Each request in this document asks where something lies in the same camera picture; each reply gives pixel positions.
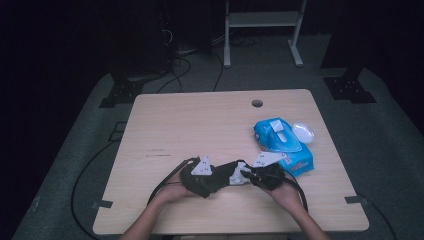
black tape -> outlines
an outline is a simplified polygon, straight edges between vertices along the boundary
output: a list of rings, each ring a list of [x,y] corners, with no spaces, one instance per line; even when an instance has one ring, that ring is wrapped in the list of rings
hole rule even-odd
[[[93,204],[91,204],[91,208],[94,208],[94,209],[99,209],[101,207],[102,208],[111,208],[112,204],[113,204],[113,202],[101,200],[100,202],[93,202]]]
[[[362,206],[368,205],[368,201],[360,196],[345,197],[347,204],[360,203]]]

hand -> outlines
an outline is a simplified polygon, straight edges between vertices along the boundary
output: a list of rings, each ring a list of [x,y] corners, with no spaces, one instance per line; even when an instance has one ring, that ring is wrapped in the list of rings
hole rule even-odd
[[[288,183],[283,182],[280,187],[274,189],[273,191],[268,191],[265,189],[263,190],[268,193],[278,205],[280,205],[289,213],[292,213],[299,208],[303,208],[299,193],[292,185]]]
[[[195,196],[194,193],[190,192],[181,184],[180,171],[175,173],[168,182],[167,185],[156,194],[155,198],[159,198],[166,203],[178,201],[187,196]]]

hole in table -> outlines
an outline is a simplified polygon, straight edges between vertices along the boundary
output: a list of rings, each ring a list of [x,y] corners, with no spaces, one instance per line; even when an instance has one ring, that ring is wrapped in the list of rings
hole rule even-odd
[[[260,108],[264,105],[264,103],[259,100],[259,99],[255,99],[252,101],[252,106],[256,107],[256,108]]]

dark background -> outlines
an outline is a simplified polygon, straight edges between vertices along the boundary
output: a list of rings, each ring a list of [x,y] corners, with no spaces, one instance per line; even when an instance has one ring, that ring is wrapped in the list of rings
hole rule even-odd
[[[297,4],[268,0],[252,10]],[[332,33],[322,67],[347,67],[359,56],[423,132],[423,10],[413,0],[309,0],[301,34]],[[224,1],[0,2],[0,238],[13,235],[102,76],[169,70],[173,54],[161,28],[208,48],[224,32]]]

white tag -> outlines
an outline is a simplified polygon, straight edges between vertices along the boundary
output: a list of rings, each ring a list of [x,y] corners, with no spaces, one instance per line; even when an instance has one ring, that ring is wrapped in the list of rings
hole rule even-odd
[[[199,164],[197,164],[197,166],[191,171],[191,175],[212,175],[208,157],[205,156],[202,160],[200,160]]]
[[[261,152],[252,167],[266,167],[284,158],[284,153]]]

